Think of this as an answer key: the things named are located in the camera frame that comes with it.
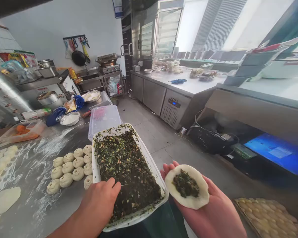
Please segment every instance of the kitchen floor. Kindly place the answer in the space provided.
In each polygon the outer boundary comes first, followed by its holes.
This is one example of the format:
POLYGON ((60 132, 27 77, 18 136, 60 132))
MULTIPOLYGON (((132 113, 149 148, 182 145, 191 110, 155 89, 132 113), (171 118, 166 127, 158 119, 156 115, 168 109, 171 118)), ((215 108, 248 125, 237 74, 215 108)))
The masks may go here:
MULTIPOLYGON (((176 135, 172 127, 137 100, 127 96, 120 98, 118 111, 122 122, 130 123, 136 129, 159 169, 162 169, 163 163, 169 164, 175 160, 191 165, 212 179, 231 199, 260 197, 261 189, 255 189, 251 179, 223 158, 199 152, 199 148, 176 135)), ((248 237, 256 237, 245 220, 243 223, 248 237)))

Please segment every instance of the plastic lid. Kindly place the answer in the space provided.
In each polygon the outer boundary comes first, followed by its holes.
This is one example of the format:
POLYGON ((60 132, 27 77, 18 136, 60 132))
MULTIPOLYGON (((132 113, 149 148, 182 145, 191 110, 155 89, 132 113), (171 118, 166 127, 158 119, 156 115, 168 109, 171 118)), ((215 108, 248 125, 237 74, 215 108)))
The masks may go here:
POLYGON ((93 136, 96 133, 121 124, 117 106, 95 107, 90 114, 88 139, 93 141, 93 136))

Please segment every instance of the hand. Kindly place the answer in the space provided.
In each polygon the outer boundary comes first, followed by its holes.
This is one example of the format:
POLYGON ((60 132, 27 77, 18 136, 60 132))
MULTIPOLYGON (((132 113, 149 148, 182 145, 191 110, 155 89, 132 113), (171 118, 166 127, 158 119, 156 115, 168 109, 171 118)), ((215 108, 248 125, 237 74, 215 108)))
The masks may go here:
MULTIPOLYGON (((168 172, 178 166, 178 162, 163 164, 160 170, 165 179, 168 172)), ((246 230, 231 200, 207 177, 203 176, 209 186, 209 203, 198 210, 175 203, 183 217, 198 237, 232 238, 247 237, 246 230)))
POLYGON ((114 178, 90 185, 79 208, 49 237, 97 237, 113 215, 121 187, 114 178))

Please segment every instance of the blue screen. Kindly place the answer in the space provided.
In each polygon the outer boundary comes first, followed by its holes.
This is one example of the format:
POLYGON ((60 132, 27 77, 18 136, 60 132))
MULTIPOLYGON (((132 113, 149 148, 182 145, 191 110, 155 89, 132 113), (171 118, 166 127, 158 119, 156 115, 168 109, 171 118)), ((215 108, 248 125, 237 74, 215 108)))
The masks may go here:
POLYGON ((244 144, 246 147, 298 175, 298 146, 270 134, 262 134, 244 144))

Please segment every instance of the black pan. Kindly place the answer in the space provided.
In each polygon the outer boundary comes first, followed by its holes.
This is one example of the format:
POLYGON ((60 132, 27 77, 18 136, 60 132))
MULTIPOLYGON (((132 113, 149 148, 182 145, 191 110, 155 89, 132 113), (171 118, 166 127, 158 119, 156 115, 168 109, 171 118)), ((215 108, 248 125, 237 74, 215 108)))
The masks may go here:
POLYGON ((72 53, 72 60, 77 66, 84 66, 86 61, 90 63, 90 59, 84 55, 83 52, 75 50, 72 53))

